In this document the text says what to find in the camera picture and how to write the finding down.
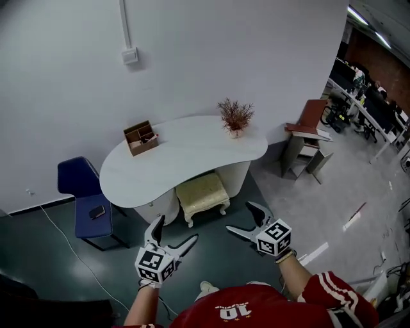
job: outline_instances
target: cell phone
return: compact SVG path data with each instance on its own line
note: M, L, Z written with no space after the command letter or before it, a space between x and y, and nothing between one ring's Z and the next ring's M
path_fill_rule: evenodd
M101 215L103 215L105 213L105 208L103 205L100 205L96 208L93 208L91 211L88 212L88 214L90 215L90 219L93 220L97 217L100 217Z

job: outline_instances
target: white stripe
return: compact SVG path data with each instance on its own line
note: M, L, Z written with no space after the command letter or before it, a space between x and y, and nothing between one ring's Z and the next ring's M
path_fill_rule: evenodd
M332 324L333 324L334 328L343 328L341 326L341 323L340 323L338 317L331 310L327 310L327 313L331 317Z
M345 297L343 295L340 295L339 293L336 293L335 291L331 290L328 285L326 285L324 279L323 279L323 274L319 275L319 282L322 285L323 289L326 291L326 293L328 293L330 296L332 296L334 299L340 301L340 304L342 306L347 306L349 307L349 304L351 303L351 301L349 300L345 300Z
M357 212L350 220L343 226L343 232L347 230L355 221L361 218L361 213Z
M307 254L302 255L299 259L297 259L299 262L302 261L306 256L308 256Z
M347 293L347 295L350 296L350 298L353 300L353 305L352 307L350 307L350 309L352 310L352 312L354 313L354 311L356 310L356 306L357 303L359 302L359 297L357 297L356 293L352 290L342 290L340 288L338 288L331 280L331 277L329 275L328 272L325 272L325 277L327 282L333 287L333 289L337 290L337 291L341 291L343 293Z
M352 319L352 320L354 321L354 323L355 323L356 325L358 325L360 328L363 328L363 326L362 326L360 320L358 319L358 317L357 317L353 312L351 312L351 310L345 309L345 312L346 312L347 315L350 317L350 319Z
M308 256L306 256L302 261L300 261L300 264L303 265L303 266L306 266L310 261L317 258L319 255L321 255L321 253L323 253L328 248L329 248L329 244L324 243L319 248L317 248L312 253L310 253Z

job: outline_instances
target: chair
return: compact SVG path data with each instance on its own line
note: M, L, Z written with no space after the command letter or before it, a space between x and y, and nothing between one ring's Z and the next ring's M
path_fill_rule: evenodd
M181 183L176 187L176 193L188 227L193 226L192 215L216 205L222 205L219 212L225 215L225 209L231 204L221 180L215 173Z
M97 171L86 158L76 157L58 164L57 188L60 193L68 193L76 198L75 234L77 238L104 251L88 239L111 236L116 242L129 248L126 243L113 234L111 203L101 191ZM104 206L105 213L91 220L89 212L101 205ZM120 207L116 205L114 207L122 215L127 216Z
M363 129L365 130L365 139L369 140L370 136L372 136L374 143L377 144L376 128L371 123L365 123Z

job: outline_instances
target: cream stool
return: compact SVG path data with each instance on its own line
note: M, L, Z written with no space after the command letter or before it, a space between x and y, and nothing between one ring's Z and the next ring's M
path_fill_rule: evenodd
M195 213L222 205L219 212L225 215L225 209L231 205L229 196L215 173L180 184L176 187L176 193L184 210L188 227L193 226L192 215Z

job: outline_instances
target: ceiling light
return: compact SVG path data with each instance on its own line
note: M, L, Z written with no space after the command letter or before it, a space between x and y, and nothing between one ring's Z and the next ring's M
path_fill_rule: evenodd
M355 12L352 7L347 7L347 11L351 13L354 16L354 18L356 18L360 23L368 25L368 23L362 18L362 16Z
M379 39L382 40L382 42L386 45L386 47L391 49L390 45L387 43L387 41L384 39L384 37L382 37L380 34L378 34L378 32L375 32L375 33L379 37Z

